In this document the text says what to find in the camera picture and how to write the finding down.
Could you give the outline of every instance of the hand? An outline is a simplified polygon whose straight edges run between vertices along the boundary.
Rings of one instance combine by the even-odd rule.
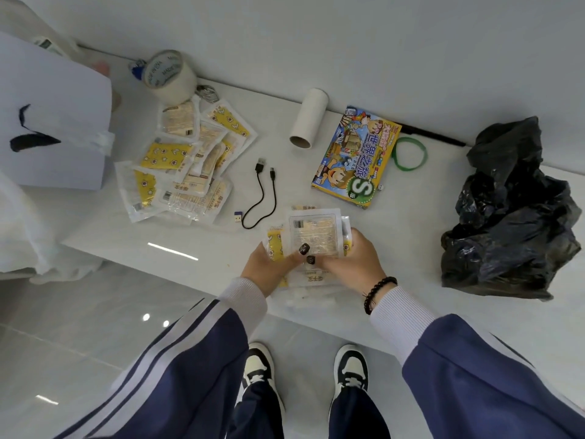
[[[347,256],[335,258],[317,255],[315,263],[318,267],[331,271],[341,279],[343,284],[363,297],[367,296],[374,285],[386,277],[374,244],[355,228],[352,228],[352,248]],[[394,287],[396,287],[394,283],[384,286],[376,293],[374,302],[379,302]]]
[[[260,288],[262,294],[268,297],[284,276],[303,263],[308,252],[309,245],[304,243],[297,252],[282,260],[274,261],[268,257],[268,253],[260,243],[250,254],[240,277],[252,280]]]

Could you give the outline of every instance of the wall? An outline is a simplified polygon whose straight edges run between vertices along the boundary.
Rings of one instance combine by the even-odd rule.
[[[23,0],[86,44],[187,52],[207,78],[310,87],[472,143],[538,115],[546,162],[585,173],[585,0]]]

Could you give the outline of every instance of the usb cable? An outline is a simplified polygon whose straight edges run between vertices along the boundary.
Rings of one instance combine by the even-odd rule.
[[[274,214],[274,211],[276,211],[276,185],[274,184],[274,180],[276,179],[276,172],[274,171],[274,168],[270,168],[270,178],[272,179],[272,191],[274,192],[274,208],[272,209],[272,212],[270,214],[266,214],[264,217],[261,217],[251,227],[247,227],[244,224],[244,221],[245,221],[246,216],[248,215],[248,213],[251,210],[253,210],[256,206],[260,205],[262,203],[262,200],[264,200],[264,187],[262,186],[262,182],[260,181],[260,173],[264,170],[264,165],[265,164],[266,164],[265,159],[258,159],[258,163],[256,163],[256,177],[258,178],[258,184],[260,185],[260,189],[262,190],[262,198],[257,203],[254,203],[250,207],[250,209],[248,209],[246,211],[246,213],[244,214],[244,216],[242,217],[242,227],[244,227],[244,229],[252,229],[252,228],[255,228],[256,225],[258,225],[265,218],[270,217],[272,214]]]

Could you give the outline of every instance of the black and white sneaker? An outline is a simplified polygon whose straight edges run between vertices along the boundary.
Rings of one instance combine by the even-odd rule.
[[[253,342],[249,345],[248,358],[244,366],[244,377],[242,378],[242,388],[238,402],[241,401],[246,389],[256,382],[268,382],[274,390],[278,398],[278,404],[280,405],[280,415],[284,422],[284,405],[282,404],[282,399],[278,391],[276,391],[276,384],[274,382],[274,361],[268,348],[259,342]]]
[[[341,390],[346,387],[356,387],[367,391],[368,372],[366,358],[356,345],[346,345],[337,352],[333,364],[333,378],[335,380],[335,394],[333,395],[331,406],[333,406],[333,401],[337,399]]]

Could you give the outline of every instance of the black plastic bag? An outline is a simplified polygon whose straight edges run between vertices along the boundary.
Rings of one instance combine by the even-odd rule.
[[[478,295],[550,299],[556,272],[581,250],[571,228],[581,209],[566,181],[539,169],[538,118],[496,123],[467,153],[469,176],[441,237],[442,284]]]

